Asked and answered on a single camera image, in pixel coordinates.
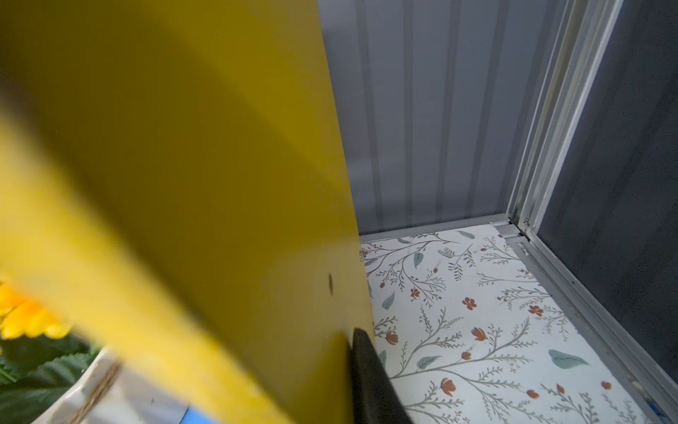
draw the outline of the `floral pattern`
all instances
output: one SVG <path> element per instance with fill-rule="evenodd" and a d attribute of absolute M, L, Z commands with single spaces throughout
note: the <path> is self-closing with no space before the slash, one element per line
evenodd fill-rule
<path fill-rule="evenodd" d="M 421 424 L 649 420 L 492 225 L 368 242 L 379 358 Z"/>

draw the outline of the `yellow panel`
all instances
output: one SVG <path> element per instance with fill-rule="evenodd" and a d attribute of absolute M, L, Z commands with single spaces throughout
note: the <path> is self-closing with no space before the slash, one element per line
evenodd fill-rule
<path fill-rule="evenodd" d="M 0 264 L 142 372 L 250 422 L 240 380 L 206 379 L 230 357 L 189 336 L 148 264 L 293 420 L 350 422 L 348 338 L 372 314 L 315 0 L 3 2 L 0 37 L 33 154 L 59 157 L 137 258 L 50 190 L 16 203 L 35 209 L 12 224 L 31 242 L 7 256 L 0 231 Z M 175 372 L 200 349 L 213 360 Z"/>

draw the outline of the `branch print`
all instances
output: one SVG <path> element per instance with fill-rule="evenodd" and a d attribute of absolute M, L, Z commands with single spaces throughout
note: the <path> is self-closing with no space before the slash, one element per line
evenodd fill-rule
<path fill-rule="evenodd" d="M 546 322 L 542 332 L 550 335 L 553 328 L 556 327 L 557 332 L 563 337 L 563 341 L 567 341 L 570 335 L 570 331 L 567 329 L 570 321 L 565 317 L 565 313 L 550 306 L 544 306 L 542 310 L 543 316 L 537 317 L 537 320 Z"/>
<path fill-rule="evenodd" d="M 582 417 L 582 422 L 584 424 L 595 424 L 600 422 L 598 412 L 594 411 L 595 407 L 593 406 L 593 401 L 588 393 L 578 393 L 579 397 L 584 402 L 584 405 L 582 405 L 579 401 L 575 402 L 572 400 L 572 396 L 566 395 L 565 389 L 560 385 L 556 385 L 556 390 L 546 387 L 543 384 L 542 387 L 548 394 L 559 399 L 555 406 L 551 406 L 551 410 L 559 412 L 575 412 Z"/>
<path fill-rule="evenodd" d="M 530 319 L 526 318 L 525 321 L 523 321 L 522 324 L 517 324 L 514 328 L 514 330 L 511 332 L 511 340 L 509 340 L 506 343 L 500 344 L 500 338 L 502 334 L 502 329 L 497 327 L 495 328 L 494 326 L 490 326 L 488 329 L 488 335 L 485 336 L 485 333 L 482 332 L 482 330 L 474 328 L 472 330 L 473 334 L 481 334 L 481 336 L 477 336 L 476 340 L 482 339 L 481 341 L 489 341 L 490 342 L 490 349 L 487 352 L 487 354 L 481 356 L 480 358 L 477 359 L 469 359 L 465 360 L 463 357 L 459 358 L 455 362 L 452 362 L 451 364 L 447 365 L 442 365 L 438 367 L 433 367 L 433 368 L 420 368 L 415 371 L 411 372 L 404 372 L 405 368 L 407 366 L 407 362 L 405 363 L 405 367 L 403 367 L 403 370 L 401 372 L 398 372 L 396 375 L 392 376 L 391 379 L 398 379 L 402 377 L 407 377 L 410 375 L 415 375 L 415 374 L 422 374 L 423 372 L 434 372 L 434 371 L 448 371 L 450 368 L 456 367 L 456 366 L 462 366 L 465 364 L 472 364 L 475 362 L 496 362 L 496 363 L 504 363 L 509 365 L 511 368 L 519 368 L 520 365 L 527 364 L 528 362 L 531 362 L 530 359 L 523 355 L 511 355 L 508 353 L 499 353 L 507 348 L 522 348 L 522 347 L 529 347 L 534 345 L 533 341 L 522 341 L 521 339 L 527 334 L 527 330 L 530 328 Z"/>
<path fill-rule="evenodd" d="M 487 243 L 480 249 L 481 252 L 484 252 L 480 258 L 481 262 L 487 261 L 497 265 L 505 265 L 509 261 L 520 261 L 520 258 L 513 254 L 513 250 L 511 250 L 508 244 L 505 244 L 503 248 L 498 247 L 494 236 L 485 237 L 483 240 Z"/>
<path fill-rule="evenodd" d="M 518 309 L 523 310 L 530 305 L 541 303 L 544 299 L 548 298 L 551 298 L 551 295 L 544 290 L 518 286 L 516 288 L 502 290 L 502 294 L 498 297 L 498 300 L 505 302 L 509 309 L 513 308 L 513 302 L 522 301 L 518 306 Z"/>
<path fill-rule="evenodd" d="M 431 325 L 431 321 L 428 320 L 428 317 L 426 316 L 426 313 L 424 312 L 424 308 L 421 308 L 421 316 L 419 317 L 419 322 L 424 323 L 424 327 L 426 329 L 426 333 L 428 334 L 428 337 L 426 337 L 424 340 L 420 341 L 419 344 L 410 352 L 409 357 L 407 360 L 405 360 L 405 348 L 403 347 L 403 361 L 401 363 L 402 369 L 393 377 L 396 378 L 405 372 L 405 368 L 410 364 L 410 361 L 412 361 L 412 357 L 414 357 L 414 354 L 421 349 L 422 347 L 425 346 L 438 346 L 442 347 L 445 349 L 455 349 L 457 347 L 464 347 L 463 343 L 455 343 L 457 340 L 461 339 L 461 332 L 457 332 L 456 334 L 453 334 L 452 336 L 445 336 L 441 339 L 440 336 L 436 337 L 440 330 L 445 330 L 447 328 L 452 327 L 456 322 L 459 322 L 462 318 L 457 317 L 452 320 L 446 320 L 445 319 L 445 309 L 440 310 L 441 315 L 440 318 L 438 318 L 438 325 L 435 330 L 433 330 L 433 326 Z"/>
<path fill-rule="evenodd" d="M 444 248 L 442 250 L 438 250 L 438 253 L 443 255 L 444 257 L 448 259 L 452 259 L 454 262 L 448 262 L 450 271 L 454 273 L 454 279 L 456 281 L 461 281 L 461 279 L 464 277 L 464 268 L 462 266 L 462 263 L 460 261 L 463 261 L 463 263 L 466 263 L 469 268 L 475 266 L 475 260 L 473 259 L 473 253 L 471 252 L 471 247 L 473 244 L 468 245 L 466 250 L 461 252 L 460 254 L 454 253 L 453 250 L 450 250 L 450 248 Z"/>
<path fill-rule="evenodd" d="M 412 300 L 419 299 L 428 307 L 433 302 L 441 299 L 440 293 L 445 290 L 445 282 L 438 274 L 438 267 L 427 269 L 424 273 L 419 270 L 419 265 L 424 260 L 426 248 L 456 244 L 452 240 L 440 237 L 438 233 L 427 233 L 413 237 L 399 237 L 398 247 L 386 248 L 379 242 L 370 242 L 363 245 L 360 256 L 366 267 L 376 265 L 367 271 L 367 277 L 374 274 L 378 278 L 379 287 L 384 288 L 387 284 L 397 284 L 400 291 L 409 286 Z"/>
<path fill-rule="evenodd" d="M 395 322 L 397 321 L 396 317 L 386 317 L 382 318 L 374 324 L 374 336 L 375 337 L 386 337 L 390 332 L 395 332 Z"/>
<path fill-rule="evenodd" d="M 511 283 L 536 283 L 537 280 L 532 277 L 532 274 L 527 269 L 519 269 L 519 274 L 515 276 L 515 280 L 507 280 L 503 277 L 492 277 L 490 275 L 485 275 L 484 273 L 477 273 L 480 277 L 478 281 L 478 286 L 493 286 L 496 282 L 511 282 Z"/>
<path fill-rule="evenodd" d="M 464 404 L 464 401 L 461 399 L 452 399 L 451 396 L 449 399 L 440 398 L 436 396 L 439 390 L 441 390 L 441 386 L 431 381 L 431 386 L 424 395 L 423 400 L 414 404 L 403 405 L 403 408 L 406 411 L 424 414 L 428 418 L 431 418 L 436 424 L 469 423 L 470 421 L 467 418 L 462 417 L 462 412 L 460 410 L 457 410 L 454 413 L 444 412 L 445 409 L 451 410 L 453 408 L 459 408 L 459 406 Z M 429 408 L 431 406 L 442 411 L 431 411 Z"/>
<path fill-rule="evenodd" d="M 621 420 L 615 420 L 614 422 L 616 424 L 636 424 L 636 420 L 638 419 L 638 416 L 633 412 L 633 403 L 629 399 L 624 399 L 624 409 L 620 410 L 617 406 L 614 406 L 614 403 L 612 403 L 612 400 L 610 397 L 607 395 L 607 393 L 603 393 L 603 399 L 605 399 L 605 402 L 607 402 L 608 405 L 610 405 L 610 408 L 614 410 L 614 412 L 617 412 L 617 417 L 621 418 Z"/>

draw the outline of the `green leaf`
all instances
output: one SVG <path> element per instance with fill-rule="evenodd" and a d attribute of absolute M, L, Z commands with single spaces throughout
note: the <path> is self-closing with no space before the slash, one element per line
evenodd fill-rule
<path fill-rule="evenodd" d="M 424 254 L 417 252 L 414 254 L 414 267 L 416 268 L 424 260 Z"/>
<path fill-rule="evenodd" d="M 12 370 L 5 367 L 2 364 L 2 358 L 0 358 L 0 385 L 1 384 L 10 384 L 18 380 L 18 377 L 14 375 Z"/>
<path fill-rule="evenodd" d="M 438 358 L 440 358 L 440 356 L 424 356 L 423 358 L 417 361 L 417 368 L 419 368 L 420 370 L 424 370 L 426 369 L 427 366 L 431 365 Z"/>
<path fill-rule="evenodd" d="M 379 353 L 379 362 L 382 363 L 382 366 L 386 366 L 386 351 L 382 350 L 381 353 Z"/>
<path fill-rule="evenodd" d="M 574 368 L 575 366 L 579 365 L 590 365 L 588 362 L 584 361 L 578 356 L 570 355 L 568 353 L 563 353 L 553 349 L 549 351 L 549 355 L 551 356 L 553 363 L 556 364 L 558 368 L 562 368 L 564 370 L 568 368 Z"/>
<path fill-rule="evenodd" d="M 395 299 L 395 292 L 393 292 L 392 295 L 386 298 L 386 300 L 382 303 L 382 308 L 388 309 L 393 305 L 393 299 Z"/>
<path fill-rule="evenodd" d="M 87 353 L 56 358 L 16 383 L 0 385 L 3 424 L 33 422 L 80 378 L 94 356 Z"/>
<path fill-rule="evenodd" d="M 59 387 L 74 385 L 94 360 L 89 353 L 74 353 L 46 362 L 21 379 L 23 385 Z"/>
<path fill-rule="evenodd" d="M 475 236 L 471 233 L 467 233 L 466 231 L 459 231 L 457 230 L 457 233 L 463 235 L 464 237 L 468 237 L 470 239 L 475 239 Z"/>
<path fill-rule="evenodd" d="M 87 353 L 89 345 L 73 334 L 63 339 L 50 339 L 46 336 L 16 339 L 0 339 L 2 360 L 5 367 L 17 377 L 25 377 L 39 365 L 72 353 Z"/>

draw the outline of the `corrugated metal wall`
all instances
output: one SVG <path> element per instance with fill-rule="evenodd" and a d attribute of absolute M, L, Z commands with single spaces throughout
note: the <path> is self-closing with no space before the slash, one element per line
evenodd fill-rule
<path fill-rule="evenodd" d="M 565 0 L 319 0 L 361 233 L 505 212 Z"/>

